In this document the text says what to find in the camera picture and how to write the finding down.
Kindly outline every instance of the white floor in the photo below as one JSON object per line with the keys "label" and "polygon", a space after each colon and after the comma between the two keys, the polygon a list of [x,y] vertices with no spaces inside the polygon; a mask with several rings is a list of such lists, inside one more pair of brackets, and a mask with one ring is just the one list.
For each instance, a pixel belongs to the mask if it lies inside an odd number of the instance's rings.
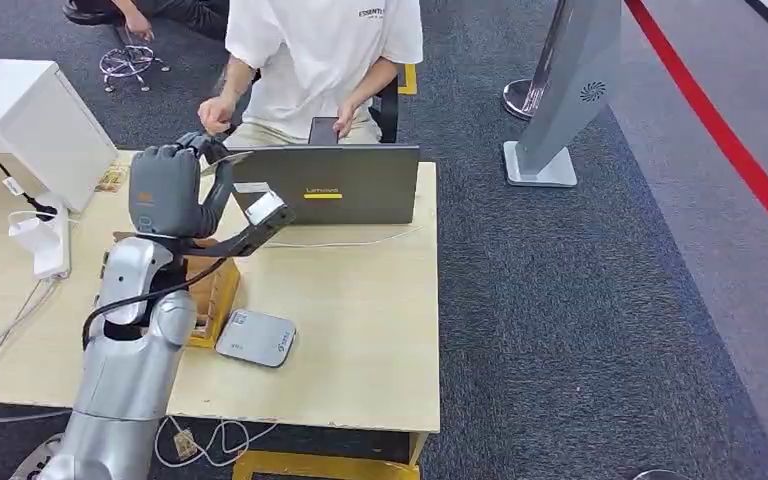
{"label": "white floor", "polygon": [[[768,173],[768,24],[736,0],[646,5]],[[612,108],[768,434],[768,214],[627,11],[622,40]]]}

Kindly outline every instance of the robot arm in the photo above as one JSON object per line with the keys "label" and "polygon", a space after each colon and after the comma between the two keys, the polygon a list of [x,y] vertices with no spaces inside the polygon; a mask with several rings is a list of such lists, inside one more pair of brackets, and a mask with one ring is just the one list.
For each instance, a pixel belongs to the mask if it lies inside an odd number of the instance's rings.
{"label": "robot arm", "polygon": [[233,188],[231,162],[220,162],[198,204],[198,157],[227,156],[221,143],[188,134],[134,157],[129,211],[137,236],[105,255],[97,308],[84,329],[84,372],[57,453],[39,480],[145,480],[153,439],[196,322],[186,290],[184,255],[247,256],[293,217],[268,192],[245,211],[249,225],[207,248]]}

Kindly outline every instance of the white power adapter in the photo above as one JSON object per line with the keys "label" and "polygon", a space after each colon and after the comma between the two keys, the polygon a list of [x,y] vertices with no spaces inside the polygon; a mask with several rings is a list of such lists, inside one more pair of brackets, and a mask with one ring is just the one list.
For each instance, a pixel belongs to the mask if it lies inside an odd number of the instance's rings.
{"label": "white power adapter", "polygon": [[38,196],[37,201],[54,207],[57,214],[46,222],[36,217],[18,223],[11,221],[7,235],[34,255],[34,277],[68,277],[72,267],[69,211],[63,201],[50,192]]}

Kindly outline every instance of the laptop lid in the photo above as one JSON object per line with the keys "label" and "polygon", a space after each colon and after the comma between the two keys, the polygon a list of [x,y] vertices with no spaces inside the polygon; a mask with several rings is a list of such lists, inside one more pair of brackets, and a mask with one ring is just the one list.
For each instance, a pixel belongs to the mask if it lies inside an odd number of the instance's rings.
{"label": "laptop lid", "polygon": [[403,224],[413,221],[419,147],[280,145],[251,147],[234,166],[234,196],[248,208],[269,185],[294,224]]}

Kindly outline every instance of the black chair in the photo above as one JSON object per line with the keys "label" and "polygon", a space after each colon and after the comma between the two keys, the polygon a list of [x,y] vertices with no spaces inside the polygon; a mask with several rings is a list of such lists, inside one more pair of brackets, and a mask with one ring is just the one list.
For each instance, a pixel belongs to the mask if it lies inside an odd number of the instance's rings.
{"label": "black chair", "polygon": [[381,129],[381,143],[396,143],[396,132],[399,129],[398,77],[375,95],[374,103],[377,105],[370,107],[369,113]]}
{"label": "black chair", "polygon": [[140,90],[147,92],[151,88],[145,83],[141,73],[148,70],[152,64],[160,64],[160,70],[169,71],[169,65],[154,55],[154,51],[143,45],[132,45],[130,36],[128,42],[119,34],[119,28],[124,26],[125,19],[118,10],[103,10],[94,6],[93,1],[67,0],[63,5],[63,14],[76,25],[108,25],[113,30],[117,47],[105,53],[98,62],[98,68],[104,74],[104,91],[112,92],[111,78],[136,77],[140,82]]}

